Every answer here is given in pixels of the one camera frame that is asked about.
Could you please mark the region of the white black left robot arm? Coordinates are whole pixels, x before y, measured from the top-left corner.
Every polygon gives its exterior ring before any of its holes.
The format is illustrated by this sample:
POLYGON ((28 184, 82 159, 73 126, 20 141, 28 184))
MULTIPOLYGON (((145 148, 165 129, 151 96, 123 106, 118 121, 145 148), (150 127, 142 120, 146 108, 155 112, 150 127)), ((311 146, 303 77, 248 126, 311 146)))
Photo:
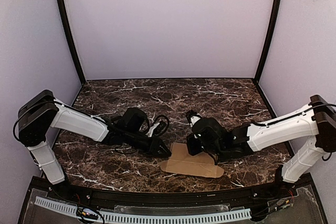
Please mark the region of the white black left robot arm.
POLYGON ((146 113, 135 107, 127 108, 121 116, 103 119, 66 105, 52 91, 44 90, 19 109, 13 137, 30 151, 47 180, 57 185, 67 179, 47 143, 50 128, 79 134, 103 145, 127 144, 150 156, 168 158, 171 151, 161 136, 169 126, 167 116, 159 115, 150 123, 146 113))

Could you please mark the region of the brown cardboard box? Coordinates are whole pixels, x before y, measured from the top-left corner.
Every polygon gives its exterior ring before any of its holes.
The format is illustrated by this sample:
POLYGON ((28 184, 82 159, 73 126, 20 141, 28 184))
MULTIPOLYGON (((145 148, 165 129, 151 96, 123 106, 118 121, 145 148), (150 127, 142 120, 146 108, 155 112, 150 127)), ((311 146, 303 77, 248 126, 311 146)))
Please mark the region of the brown cardboard box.
POLYGON ((184 143, 172 143, 171 152, 171 157, 160 163, 164 172, 206 178, 219 178, 224 174, 224 169, 215 165, 208 154, 202 152, 192 156, 184 143))

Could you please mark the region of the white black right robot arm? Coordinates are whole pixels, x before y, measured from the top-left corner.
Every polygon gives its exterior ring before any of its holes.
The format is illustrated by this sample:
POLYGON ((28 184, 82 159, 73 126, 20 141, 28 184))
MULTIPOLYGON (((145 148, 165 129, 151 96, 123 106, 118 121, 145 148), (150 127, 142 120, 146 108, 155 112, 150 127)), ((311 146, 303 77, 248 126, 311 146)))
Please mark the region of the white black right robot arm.
POLYGON ((215 162, 238 159, 264 148, 306 137, 306 143, 276 170, 276 181, 295 183, 326 154, 335 152, 335 104, 313 95, 307 105, 264 122, 250 122, 227 131, 214 118, 186 113, 192 133, 187 136, 188 153, 208 154, 215 162))

